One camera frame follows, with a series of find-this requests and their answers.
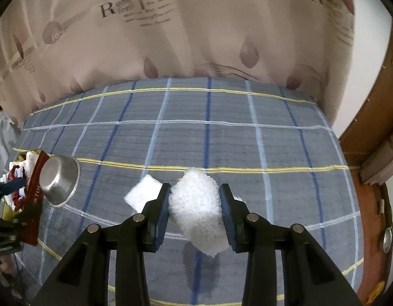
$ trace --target blue stripe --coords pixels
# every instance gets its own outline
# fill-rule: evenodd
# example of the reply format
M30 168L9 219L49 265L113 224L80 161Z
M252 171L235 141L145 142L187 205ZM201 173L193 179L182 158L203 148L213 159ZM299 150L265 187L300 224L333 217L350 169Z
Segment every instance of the blue stripe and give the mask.
M49 116L49 114L50 114L50 110L48 111L48 113L47 113L47 115L44 117L44 119L41 121L41 123L39 124L39 126L42 126L42 123L45 121L45 119ZM34 140L34 137L35 137L35 134L36 134L36 132L34 132L34 134L32 135L32 138L31 138L31 141L29 142L29 145L28 145L28 147L27 147L27 150L30 150L30 149L32 149L32 148L30 148L31 147L31 144L32 144L32 142L33 142L33 140Z
M72 113L71 118L67 121L67 125L71 122L71 120L72 120L73 117L75 116L75 114L76 114L76 112L77 112L77 110L78 110L78 108L79 108L81 102L82 102L82 101L79 101L79 102L77 103L76 108L75 108L75 111ZM53 151L55 150L55 147L56 147L56 145L58 144L59 139L61 139L62 133L65 131L65 128L66 128L66 126L64 126L64 127L62 128L61 132L59 133L58 139L56 139L55 144L53 145L52 150L50 151L50 154L53 154Z
M284 93L282 91L282 89L280 88L280 92L281 95L284 97ZM298 126L296 119L293 116L292 111L290 110L289 104L287 103L287 101L284 101L284 104L286 105L287 110L289 111L290 117L293 121L293 124L295 127ZM310 168L313 167L313 163L311 162L310 159L310 155L308 154L308 150L307 150L307 146L305 145L305 141L304 141L304 134L303 131L301 129L298 129L298 132L300 134L300 141L301 141L301 146L303 147L304 153L305 153L305 157L307 158L307 164ZM317 206L318 206L318 219L320 221L320 223L324 222L324 214L322 212L322 203L321 203L321 198L320 198L320 188L318 186L318 180L317 180L317 176L316 173L314 171L312 171L311 173L311 178L313 180L314 183L314 188L316 190L316 199L317 199ZM326 239L325 239L325 230L323 227L321 227L321 241L322 241L322 249L326 249Z
M195 255L194 284L192 285L191 305L197 305L201 285L202 252L197 250Z
M212 88L212 79L208 78L207 88ZM206 92L206 109L205 109L205 120L211 120L211 92ZM203 154L203 167L204 169L209 168L209 132L211 125L205 124L205 139L204 139L204 154ZM199 289L201 287L201 269L202 269L202 253L197 250L195 254L195 267L194 267L194 283L192 285L191 304L197 305Z
M131 90L132 90L132 91L133 91L134 88L136 87L136 83L137 83L137 81L133 82L133 85L131 86ZM122 121L123 116L124 116L124 114L126 113L126 110L127 110L127 108L128 108L128 105L130 104L130 102L131 102L132 99L133 99L133 92L130 93L130 96L128 97L128 100L127 100L127 102L126 102L126 105L124 106L123 111L122 111L122 113L120 114L120 117L119 117L119 119L118 119L118 122L121 122L121 121ZM110 145L112 144L113 138L114 138L114 136L116 135L116 132L117 132L117 128L118 128L118 127L119 127L118 124L116 124L116 125L114 126L113 131L112 131L112 134L110 135L109 141L107 142L106 148L104 149L103 154L101 155L100 161L104 161L104 158L105 158L106 155L107 155L107 152L108 152L108 150L109 150L109 148L110 148ZM83 211L83 212L86 212L86 210L87 210L88 207L89 207L90 198L92 197L93 190L95 189L95 183L96 183L97 177L98 177L98 175L99 175L99 173L100 173L100 168L101 168L101 165L100 165L100 164L97 165L96 170L95 170L95 174L94 174L93 179L92 179L92 184L90 185L90 188L89 188L89 193L88 193L88 195L86 196L86 201L85 201L85 204L83 205L83 208L82 208L82 211ZM76 235L77 235L77 236L79 236L79 235L82 233L83 220L84 220L84 217L81 216L80 221L79 221L79 227L78 227L77 232L76 232Z

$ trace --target white cloth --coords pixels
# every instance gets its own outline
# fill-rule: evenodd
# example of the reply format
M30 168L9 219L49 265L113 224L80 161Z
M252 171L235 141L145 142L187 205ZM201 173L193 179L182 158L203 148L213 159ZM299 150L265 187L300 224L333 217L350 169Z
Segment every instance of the white cloth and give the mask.
M35 164L37 163L39 155L33 152L27 152L26 159L20 162L10 162L9 169L11 171L12 167L15 165L19 165L20 167L24 167L25 174L27 175L27 179L30 180L32 173L34 172Z
M0 183L7 183L8 182L8 176L7 174L4 174L0 178Z
M229 246L219 187L206 173L190 168L171 188L169 213L183 234L206 255L214 257Z
M162 183L147 174L129 193L127 193L124 197L124 201L136 212L141 213L148 201L157 199L161 190L161 185Z

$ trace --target bed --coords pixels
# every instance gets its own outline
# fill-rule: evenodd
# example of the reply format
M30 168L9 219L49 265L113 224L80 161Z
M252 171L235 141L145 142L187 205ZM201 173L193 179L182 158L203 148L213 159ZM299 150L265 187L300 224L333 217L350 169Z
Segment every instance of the bed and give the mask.
M5 169L8 155L20 136L20 133L20 130L14 125L10 118L0 110L0 177Z
M350 171L324 114L308 96L240 79L122 82L35 111L8 160L39 148L76 157L81 178L66 206L53 208L44 200L40 244L25 245L16 255L25 268L28 302L89 224L110 226L134 214L124 196L145 174L174 185L191 166L228 183L270 222L306 226L355 291L360 285L363 233ZM145 254L151 301L240 303L246 261L246 254L230 249L214 258L198 253L169 222L160 251ZM282 305L280 254L277 261ZM114 268L112 253L110 305Z

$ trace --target white fluffy sponge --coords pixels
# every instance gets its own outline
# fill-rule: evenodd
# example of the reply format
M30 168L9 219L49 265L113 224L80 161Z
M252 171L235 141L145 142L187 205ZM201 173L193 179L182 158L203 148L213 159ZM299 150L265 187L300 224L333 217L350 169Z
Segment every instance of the white fluffy sponge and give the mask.
M228 248L219 188L206 173L190 168L171 188L169 212L183 234L206 255Z

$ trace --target clutter pile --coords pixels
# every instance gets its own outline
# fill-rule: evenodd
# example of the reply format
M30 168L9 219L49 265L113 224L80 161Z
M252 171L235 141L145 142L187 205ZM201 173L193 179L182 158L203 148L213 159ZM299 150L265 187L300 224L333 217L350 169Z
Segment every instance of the clutter pile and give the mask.
M1 183L11 182L15 178L22 177L25 179L25 187L20 188L18 191L5 196L6 203L11 207L12 211L18 212L24 209L25 205L25 191L28 189L32 173L37 163L39 155L34 152L27 152L26 159L20 162L10 162L9 172L0 178Z

